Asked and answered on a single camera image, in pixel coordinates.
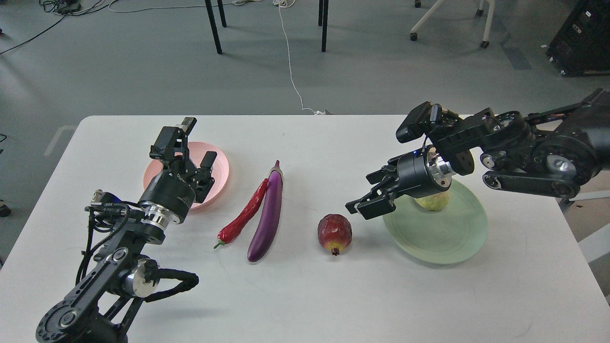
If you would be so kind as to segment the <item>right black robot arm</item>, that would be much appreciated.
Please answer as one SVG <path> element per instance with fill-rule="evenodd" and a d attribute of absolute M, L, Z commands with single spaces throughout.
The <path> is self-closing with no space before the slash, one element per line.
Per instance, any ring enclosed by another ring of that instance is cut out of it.
<path fill-rule="evenodd" d="M 395 132 L 398 142 L 420 137 L 429 145 L 389 159 L 366 177 L 372 189 L 346 204 L 372 219 L 394 212 L 403 195 L 423 198 L 449 190 L 455 174 L 474 172 L 471 149 L 482 150 L 491 189 L 571 199 L 609 169 L 609 92 L 596 89 L 570 106 L 522 116 L 490 108 L 462 119 L 429 101 L 416 106 Z"/>

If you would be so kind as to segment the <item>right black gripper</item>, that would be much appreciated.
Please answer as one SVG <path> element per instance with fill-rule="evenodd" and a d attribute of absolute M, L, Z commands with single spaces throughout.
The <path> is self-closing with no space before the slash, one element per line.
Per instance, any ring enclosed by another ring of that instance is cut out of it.
<path fill-rule="evenodd" d="M 395 198 L 423 198 L 448 191 L 452 167 L 436 151 L 413 151 L 390 159 L 366 180 L 375 186 L 364 197 L 347 202 L 345 208 L 370 220 L 394 212 Z"/>

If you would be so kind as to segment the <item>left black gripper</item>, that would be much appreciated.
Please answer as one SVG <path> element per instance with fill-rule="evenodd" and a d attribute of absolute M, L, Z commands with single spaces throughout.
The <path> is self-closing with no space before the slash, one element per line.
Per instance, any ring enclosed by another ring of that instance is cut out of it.
<path fill-rule="evenodd" d="M 150 146 L 150 158 L 168 166 L 152 179 L 139 199 L 139 207 L 165 209 L 174 223 L 183 223 L 192 204 L 203 203 L 215 184 L 212 169 L 217 152 L 205 152 L 199 168 L 185 162 L 190 159 L 189 135 L 196 123 L 196 118 L 185 117 L 180 124 L 163 126 Z"/>

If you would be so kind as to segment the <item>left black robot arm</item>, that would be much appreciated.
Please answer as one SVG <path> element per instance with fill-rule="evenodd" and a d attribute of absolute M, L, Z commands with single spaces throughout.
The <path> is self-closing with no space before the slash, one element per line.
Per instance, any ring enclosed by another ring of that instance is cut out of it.
<path fill-rule="evenodd" d="M 194 203 L 202 203 L 214 185 L 216 152 L 201 162 L 190 159 L 194 117 L 165 126 L 150 147 L 162 170 L 136 202 L 96 191 L 90 205 L 88 241 L 74 288 L 41 318 L 40 343 L 126 343 L 128 330 L 144 303 L 187 292 L 195 273 L 159 267 L 143 254 L 146 244 L 162 244 L 169 224 L 183 223 Z"/>

